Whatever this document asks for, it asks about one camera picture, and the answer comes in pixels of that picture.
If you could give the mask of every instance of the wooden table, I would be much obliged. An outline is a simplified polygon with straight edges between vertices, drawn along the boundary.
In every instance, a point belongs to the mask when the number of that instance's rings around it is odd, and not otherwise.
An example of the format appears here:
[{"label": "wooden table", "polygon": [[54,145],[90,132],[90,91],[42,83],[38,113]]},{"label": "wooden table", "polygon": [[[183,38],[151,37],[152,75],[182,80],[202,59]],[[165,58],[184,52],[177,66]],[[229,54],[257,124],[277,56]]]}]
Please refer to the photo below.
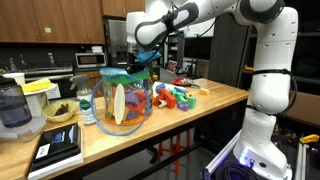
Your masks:
[{"label": "wooden table", "polygon": [[[187,88],[189,93],[196,97],[196,108],[184,112],[175,109],[159,109],[153,106],[153,115],[135,133],[124,136],[111,136],[105,134],[97,125],[85,126],[82,123],[80,112],[67,122],[48,122],[46,129],[79,122],[83,130],[83,155],[84,163],[56,172],[47,178],[53,178],[69,172],[86,164],[95,162],[103,157],[112,155],[120,150],[134,146],[139,142],[150,139],[179,126],[190,123],[200,117],[243,101],[248,97],[248,92],[227,85],[209,81],[197,80],[202,88],[210,90],[209,95],[200,95],[199,89]],[[104,121],[103,98],[95,99],[98,118],[103,126],[115,133],[128,132],[133,126],[115,126]],[[1,179],[26,179],[32,156],[38,143],[39,136],[27,143],[0,143],[0,177]]]}]

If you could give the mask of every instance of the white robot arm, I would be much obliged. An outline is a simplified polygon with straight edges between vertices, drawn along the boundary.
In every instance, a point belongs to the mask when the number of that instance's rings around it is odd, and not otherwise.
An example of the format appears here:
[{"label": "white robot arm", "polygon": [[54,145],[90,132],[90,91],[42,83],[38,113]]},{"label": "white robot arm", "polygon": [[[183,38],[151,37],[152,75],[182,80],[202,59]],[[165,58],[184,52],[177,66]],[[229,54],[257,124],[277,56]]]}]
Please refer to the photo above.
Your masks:
[{"label": "white robot arm", "polygon": [[128,44],[149,50],[188,24],[234,15],[237,23],[254,25],[258,38],[254,74],[240,138],[233,149],[241,164],[267,179],[291,179],[287,160],[270,141],[276,117],[289,104],[290,70],[298,31],[298,14],[283,0],[189,0],[172,13],[153,20],[142,12],[127,16]]}]

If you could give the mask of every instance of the microwave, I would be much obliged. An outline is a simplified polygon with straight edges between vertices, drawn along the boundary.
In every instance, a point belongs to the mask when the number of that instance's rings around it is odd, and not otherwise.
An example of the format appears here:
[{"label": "microwave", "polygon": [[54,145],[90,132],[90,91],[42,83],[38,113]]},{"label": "microwave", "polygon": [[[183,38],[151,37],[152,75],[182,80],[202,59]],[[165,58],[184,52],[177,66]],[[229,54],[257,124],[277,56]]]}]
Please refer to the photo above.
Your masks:
[{"label": "microwave", "polygon": [[104,67],[107,65],[104,53],[76,53],[78,68]]}]

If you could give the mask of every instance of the red stool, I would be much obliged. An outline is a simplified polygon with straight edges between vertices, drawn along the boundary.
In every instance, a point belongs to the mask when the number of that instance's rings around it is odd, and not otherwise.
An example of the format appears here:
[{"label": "red stool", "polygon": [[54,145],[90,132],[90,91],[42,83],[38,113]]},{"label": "red stool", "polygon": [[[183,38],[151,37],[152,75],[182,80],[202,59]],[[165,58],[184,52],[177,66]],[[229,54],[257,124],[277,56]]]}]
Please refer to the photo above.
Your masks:
[{"label": "red stool", "polygon": [[[186,146],[181,146],[180,145],[180,141],[181,141],[181,134],[177,135],[176,138],[176,143],[173,143],[173,137],[170,138],[170,148],[163,148],[162,146],[162,142],[159,143],[159,148],[158,148],[158,161],[160,161],[161,159],[161,155],[163,154],[163,152],[170,152],[173,154],[179,153],[181,150],[190,147],[190,130],[186,131]],[[178,175],[179,174],[179,159],[177,159],[175,161],[175,170],[174,170],[175,174]]]}]

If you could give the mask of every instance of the glass jar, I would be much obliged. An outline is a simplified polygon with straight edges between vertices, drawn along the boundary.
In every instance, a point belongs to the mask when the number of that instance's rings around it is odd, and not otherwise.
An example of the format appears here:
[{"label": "glass jar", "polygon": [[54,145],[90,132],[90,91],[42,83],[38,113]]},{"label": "glass jar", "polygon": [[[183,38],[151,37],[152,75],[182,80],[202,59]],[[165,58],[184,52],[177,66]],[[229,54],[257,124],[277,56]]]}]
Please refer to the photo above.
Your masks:
[{"label": "glass jar", "polygon": [[0,121],[4,127],[22,126],[32,119],[26,97],[12,78],[0,76]]}]

